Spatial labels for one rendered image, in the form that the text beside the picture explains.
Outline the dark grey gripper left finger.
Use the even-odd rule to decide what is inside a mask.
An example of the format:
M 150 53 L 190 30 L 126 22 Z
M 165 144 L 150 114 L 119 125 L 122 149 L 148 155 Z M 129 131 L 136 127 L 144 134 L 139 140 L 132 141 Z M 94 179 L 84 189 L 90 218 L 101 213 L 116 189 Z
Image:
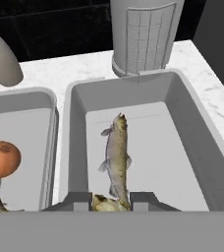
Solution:
M 89 192 L 69 192 L 62 202 L 43 209 L 44 212 L 89 212 L 92 194 Z

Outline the grey tupperware container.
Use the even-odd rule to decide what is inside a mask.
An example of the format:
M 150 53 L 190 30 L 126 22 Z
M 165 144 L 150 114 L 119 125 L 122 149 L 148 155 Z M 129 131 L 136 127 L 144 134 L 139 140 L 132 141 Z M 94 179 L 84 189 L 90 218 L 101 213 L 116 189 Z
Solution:
M 182 211 L 224 211 L 224 141 L 181 71 L 71 84 L 62 122 L 59 195 L 106 194 L 101 131 L 128 121 L 128 188 Z
M 47 88 L 0 92 L 0 141 L 21 152 L 19 168 L 1 181 L 0 198 L 10 210 L 40 211 L 52 203 L 58 111 Z

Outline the plain pale grey cylinder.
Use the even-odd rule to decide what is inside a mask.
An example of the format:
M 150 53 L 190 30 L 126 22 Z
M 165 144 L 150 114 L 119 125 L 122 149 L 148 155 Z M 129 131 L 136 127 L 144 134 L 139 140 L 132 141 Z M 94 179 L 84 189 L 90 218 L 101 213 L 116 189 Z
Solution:
M 16 55 L 0 36 L 0 85 L 13 87 L 23 78 L 24 74 Z

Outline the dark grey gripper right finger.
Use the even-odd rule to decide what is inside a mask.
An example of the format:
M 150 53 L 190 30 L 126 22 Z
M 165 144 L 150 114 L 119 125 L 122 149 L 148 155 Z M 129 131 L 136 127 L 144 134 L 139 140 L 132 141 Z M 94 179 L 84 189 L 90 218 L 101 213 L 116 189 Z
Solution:
M 131 192 L 130 201 L 134 212 L 179 212 L 179 209 L 160 202 L 153 192 Z

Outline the orange brown onion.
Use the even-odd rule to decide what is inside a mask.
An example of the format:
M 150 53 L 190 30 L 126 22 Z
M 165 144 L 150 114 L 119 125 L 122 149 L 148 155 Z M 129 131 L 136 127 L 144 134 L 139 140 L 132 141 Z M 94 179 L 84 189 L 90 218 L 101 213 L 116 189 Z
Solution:
M 0 178 L 14 173 L 21 160 L 21 152 L 14 144 L 0 141 Z

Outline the grey cylinder with grid panel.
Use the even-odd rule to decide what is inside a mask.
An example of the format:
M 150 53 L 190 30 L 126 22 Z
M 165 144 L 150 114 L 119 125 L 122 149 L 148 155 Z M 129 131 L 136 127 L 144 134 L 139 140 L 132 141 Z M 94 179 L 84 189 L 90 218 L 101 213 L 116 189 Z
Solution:
M 170 59 L 185 0 L 110 0 L 118 77 L 163 69 Z

